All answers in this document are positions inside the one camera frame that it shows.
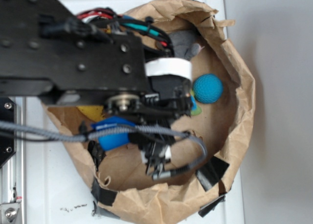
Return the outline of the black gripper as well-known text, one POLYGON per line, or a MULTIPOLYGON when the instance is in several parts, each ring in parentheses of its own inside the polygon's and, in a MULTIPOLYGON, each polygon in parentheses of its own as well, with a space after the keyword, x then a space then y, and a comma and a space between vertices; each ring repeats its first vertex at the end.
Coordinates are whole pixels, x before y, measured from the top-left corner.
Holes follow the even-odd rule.
POLYGON ((191 81, 177 75, 151 76, 150 92, 112 97, 105 110, 112 115, 110 121, 117 126, 132 128, 134 132, 118 134, 116 146, 126 143, 138 145, 147 159, 146 173, 154 178, 169 178, 189 171, 191 165, 166 171, 170 162, 167 151, 175 143, 171 124, 183 115, 190 115, 192 100, 191 81))

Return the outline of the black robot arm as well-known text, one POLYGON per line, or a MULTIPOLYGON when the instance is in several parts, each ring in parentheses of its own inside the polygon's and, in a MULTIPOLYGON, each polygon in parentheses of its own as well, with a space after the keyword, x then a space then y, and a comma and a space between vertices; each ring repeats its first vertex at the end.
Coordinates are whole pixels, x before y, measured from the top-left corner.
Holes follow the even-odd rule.
POLYGON ((132 142, 143 150, 153 179, 166 171, 165 153, 175 137, 173 121, 189 115, 191 64, 175 57, 169 36, 144 21, 102 10, 108 19, 84 22, 59 0, 0 0, 0 94, 36 96, 48 106, 100 105, 111 115, 91 132, 65 136, 1 122, 4 131, 50 140, 98 139, 107 151, 132 142))

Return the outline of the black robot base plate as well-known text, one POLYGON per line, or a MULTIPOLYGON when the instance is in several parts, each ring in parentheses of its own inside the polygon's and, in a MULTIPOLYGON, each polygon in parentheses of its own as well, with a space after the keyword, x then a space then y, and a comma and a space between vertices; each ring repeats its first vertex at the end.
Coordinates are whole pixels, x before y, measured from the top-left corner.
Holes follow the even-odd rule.
MULTIPOLYGON (((16 123, 16 104, 8 97, 0 98, 0 119, 16 123)), ((0 135, 0 168, 2 168, 15 154, 16 146, 14 132, 1 130, 0 133, 8 133, 8 136, 0 135)))

